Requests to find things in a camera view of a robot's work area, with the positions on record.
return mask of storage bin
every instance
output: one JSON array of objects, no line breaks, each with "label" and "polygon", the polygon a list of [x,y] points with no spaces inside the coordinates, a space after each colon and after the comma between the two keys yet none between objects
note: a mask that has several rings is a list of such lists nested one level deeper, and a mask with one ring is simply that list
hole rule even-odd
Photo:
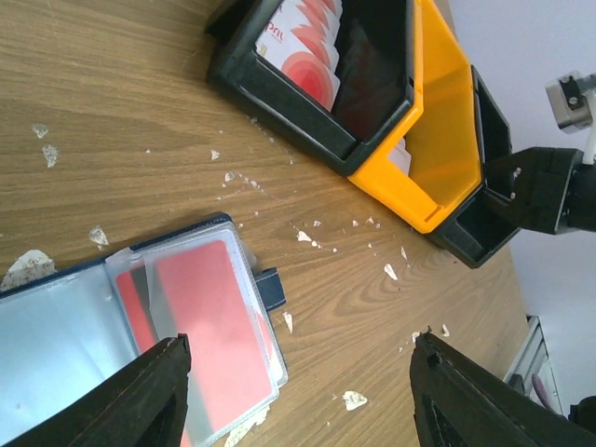
[{"label": "storage bin", "polygon": [[[466,264],[488,259],[512,236],[478,200],[483,159],[510,153],[508,124],[433,0],[343,1],[330,112],[255,50],[280,3],[218,8],[208,81]],[[402,138],[409,174],[392,161]]]}]

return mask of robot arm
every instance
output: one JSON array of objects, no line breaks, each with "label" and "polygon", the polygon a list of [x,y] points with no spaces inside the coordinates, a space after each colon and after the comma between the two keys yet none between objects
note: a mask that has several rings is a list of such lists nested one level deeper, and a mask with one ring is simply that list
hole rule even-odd
[{"label": "robot arm", "polygon": [[591,127],[582,163],[593,165],[596,155],[596,127],[592,126],[596,116],[596,74],[582,77],[572,72],[547,85],[550,107],[559,129],[573,133]]}]

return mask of table surface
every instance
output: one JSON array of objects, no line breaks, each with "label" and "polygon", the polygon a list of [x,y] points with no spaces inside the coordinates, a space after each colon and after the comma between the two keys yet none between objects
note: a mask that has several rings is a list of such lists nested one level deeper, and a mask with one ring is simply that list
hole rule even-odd
[{"label": "table surface", "polygon": [[[32,249],[59,269],[102,254],[96,225],[116,251],[226,211],[279,268],[294,324],[272,314],[290,382],[244,444],[416,445],[412,333],[445,324],[450,344],[504,375],[527,332],[509,251],[469,270],[219,97],[202,33],[218,3],[2,2],[0,269]],[[347,390],[368,404],[347,412]]]}]

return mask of card stack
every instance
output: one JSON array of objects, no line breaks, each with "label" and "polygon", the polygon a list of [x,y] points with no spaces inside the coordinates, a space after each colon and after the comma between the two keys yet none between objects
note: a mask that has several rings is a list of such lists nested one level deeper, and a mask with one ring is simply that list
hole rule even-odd
[{"label": "card stack", "polygon": [[330,111],[340,87],[335,39],[341,0],[284,0],[256,41],[256,50]]},{"label": "card stack", "polygon": [[277,398],[286,368],[232,223],[122,251],[107,266],[140,353],[188,335],[183,445],[211,445]]}]

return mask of card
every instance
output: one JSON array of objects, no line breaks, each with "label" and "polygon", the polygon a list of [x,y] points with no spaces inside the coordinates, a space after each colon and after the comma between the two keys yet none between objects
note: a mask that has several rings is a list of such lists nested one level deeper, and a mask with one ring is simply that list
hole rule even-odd
[{"label": "card", "polygon": [[340,86],[337,76],[298,37],[269,23],[256,42],[257,53],[330,111]]},{"label": "card", "polygon": [[161,286],[161,291],[150,289],[156,332],[171,335],[154,312],[165,301],[175,333],[188,335],[191,374],[210,424],[219,431],[274,393],[258,328],[251,320],[253,310],[244,301],[221,240],[157,259],[154,266]]},{"label": "card", "polygon": [[293,10],[294,7],[297,7],[301,10],[304,7],[310,9],[315,14],[315,17],[318,19],[318,21],[320,21],[320,23],[322,23],[326,28],[327,33],[331,38],[330,43],[333,44],[335,42],[340,26],[339,17],[336,16],[325,5],[325,3],[321,2],[320,0],[285,0],[280,5],[280,8],[283,8],[284,10],[287,8]]},{"label": "card", "polygon": [[308,7],[303,3],[303,0],[287,0],[286,2],[279,5],[278,10],[271,18],[270,22],[276,24],[277,27],[283,25],[287,28],[296,28],[303,25],[312,26],[320,35],[323,37],[325,42],[333,45],[335,36],[331,34],[329,28],[327,28],[318,17],[315,9]]},{"label": "card", "polygon": [[309,25],[302,25],[297,28],[292,28],[291,32],[298,37],[298,39],[305,44],[305,47],[318,57],[318,59],[325,64],[332,72],[335,72],[337,64],[339,63],[339,53],[334,46],[327,44],[320,38],[320,34]]}]

